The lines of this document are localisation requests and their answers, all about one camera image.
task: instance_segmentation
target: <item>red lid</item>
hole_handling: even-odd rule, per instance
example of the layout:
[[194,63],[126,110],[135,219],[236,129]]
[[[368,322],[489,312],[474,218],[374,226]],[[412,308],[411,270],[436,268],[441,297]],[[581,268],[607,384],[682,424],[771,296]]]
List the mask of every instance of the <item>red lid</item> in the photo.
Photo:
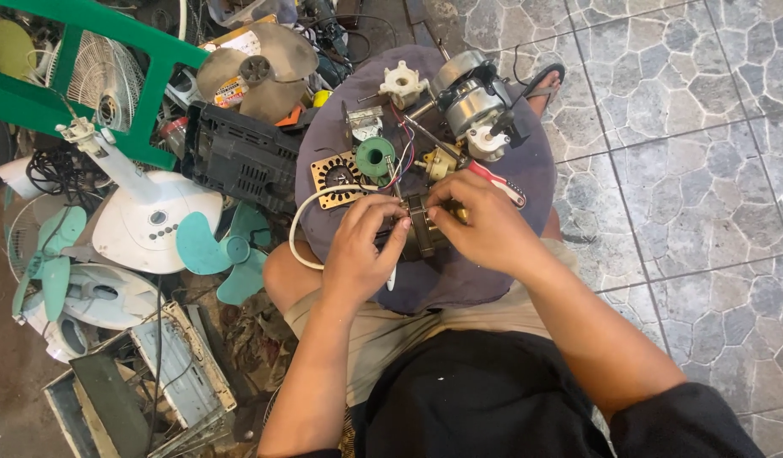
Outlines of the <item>red lid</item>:
[[181,117],[177,120],[169,122],[162,129],[159,130],[159,136],[165,139],[166,137],[168,137],[168,132],[171,132],[172,130],[176,129],[179,126],[184,125],[187,122],[188,122],[187,117]]

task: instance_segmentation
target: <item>green wire spool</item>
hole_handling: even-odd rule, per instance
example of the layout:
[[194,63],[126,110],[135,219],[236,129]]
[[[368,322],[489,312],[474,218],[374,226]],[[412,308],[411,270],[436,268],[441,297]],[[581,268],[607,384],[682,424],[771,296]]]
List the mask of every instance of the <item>green wire spool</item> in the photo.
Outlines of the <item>green wire spool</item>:
[[370,137],[364,140],[355,152],[357,170],[378,186],[386,186],[390,181],[387,156],[393,164],[397,160],[392,144],[383,137]]

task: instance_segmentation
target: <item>flip-flop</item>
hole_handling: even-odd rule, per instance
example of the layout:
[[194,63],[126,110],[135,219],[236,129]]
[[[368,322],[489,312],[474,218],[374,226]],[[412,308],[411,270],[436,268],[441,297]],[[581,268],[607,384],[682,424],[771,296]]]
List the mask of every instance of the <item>flip-flop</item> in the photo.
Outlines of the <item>flip-flop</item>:
[[541,70],[536,77],[534,77],[529,84],[524,88],[524,91],[522,91],[522,94],[527,94],[524,96],[525,99],[532,99],[533,97],[541,97],[544,95],[549,95],[549,99],[547,100],[547,103],[545,103],[545,109],[547,108],[547,105],[550,105],[553,100],[555,100],[555,96],[559,94],[559,90],[554,87],[541,87],[536,88],[539,83],[541,83],[545,78],[547,78],[547,75],[549,75],[551,72],[559,72],[559,83],[564,82],[564,75],[567,73],[567,69],[564,68],[561,64],[551,64],[548,65],[544,70]]

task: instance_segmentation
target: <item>hand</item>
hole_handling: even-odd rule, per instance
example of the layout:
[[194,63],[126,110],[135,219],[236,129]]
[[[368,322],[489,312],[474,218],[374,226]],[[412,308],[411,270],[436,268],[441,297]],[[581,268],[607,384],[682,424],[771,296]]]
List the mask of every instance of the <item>hand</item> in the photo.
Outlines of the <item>hand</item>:
[[[441,179],[429,194],[428,217],[460,253],[482,267],[516,276],[537,237],[507,194],[469,170]],[[468,209],[466,225],[439,206],[450,199]]]
[[[390,216],[400,218],[383,252],[375,247],[375,235]],[[405,245],[411,218],[400,207],[400,199],[389,195],[367,195],[355,201],[345,213],[324,263],[321,298],[326,304],[357,308],[386,283]]]

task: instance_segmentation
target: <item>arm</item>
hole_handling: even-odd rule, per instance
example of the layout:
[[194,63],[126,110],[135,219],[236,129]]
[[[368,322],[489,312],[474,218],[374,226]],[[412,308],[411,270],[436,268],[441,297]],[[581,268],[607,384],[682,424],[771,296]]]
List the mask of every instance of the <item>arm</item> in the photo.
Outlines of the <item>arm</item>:
[[[470,212],[466,226],[436,206],[450,198]],[[500,190],[462,171],[439,181],[427,205],[463,255],[525,285],[572,374],[607,419],[685,382],[660,348],[549,253]]]
[[386,217],[404,217],[396,197],[360,198],[332,240],[321,295],[264,426],[258,456],[293,456],[338,446],[344,429],[349,331],[358,309],[389,278],[411,220],[402,218],[379,253],[375,234]]

